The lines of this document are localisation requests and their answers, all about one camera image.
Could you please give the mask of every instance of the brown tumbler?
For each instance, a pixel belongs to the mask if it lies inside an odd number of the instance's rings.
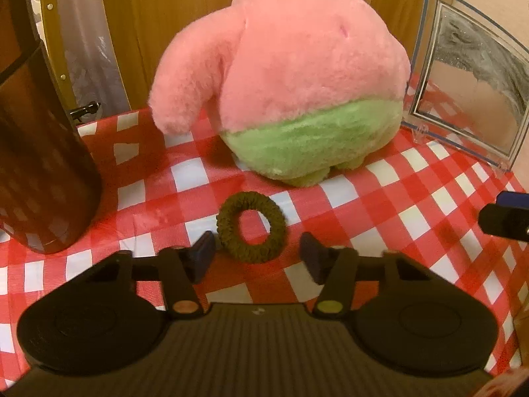
[[[0,0],[0,228],[39,253],[73,244],[101,197],[50,74],[30,0]]]

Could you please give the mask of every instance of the ribbed black surface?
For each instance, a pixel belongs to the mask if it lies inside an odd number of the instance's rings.
[[[6,397],[468,397],[490,377],[476,371],[426,379],[394,372],[365,355],[346,328],[302,305],[214,305],[175,322],[136,364],[92,377],[38,369]]]

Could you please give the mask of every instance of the patrick star plush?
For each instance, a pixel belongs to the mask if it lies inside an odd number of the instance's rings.
[[[395,136],[409,70],[362,0],[233,0],[176,35],[149,106],[168,134],[189,131],[205,108],[250,169],[310,186]]]

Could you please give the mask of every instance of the pink fur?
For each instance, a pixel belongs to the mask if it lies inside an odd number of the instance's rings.
[[[361,98],[402,99],[404,48],[362,0],[233,0],[176,35],[149,105],[167,133],[207,107],[240,131]]]

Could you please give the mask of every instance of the plush foot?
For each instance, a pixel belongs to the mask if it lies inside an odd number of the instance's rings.
[[[327,175],[329,174],[329,171],[330,171],[329,168],[317,170],[312,173],[309,173],[308,175],[300,176],[294,179],[286,179],[286,180],[283,180],[282,182],[288,185],[295,186],[297,188],[306,188],[309,186],[319,184],[322,180],[324,180],[327,177]]]
[[[365,156],[358,156],[350,161],[335,165],[334,167],[336,167],[338,170],[355,170],[362,165],[364,158]]]

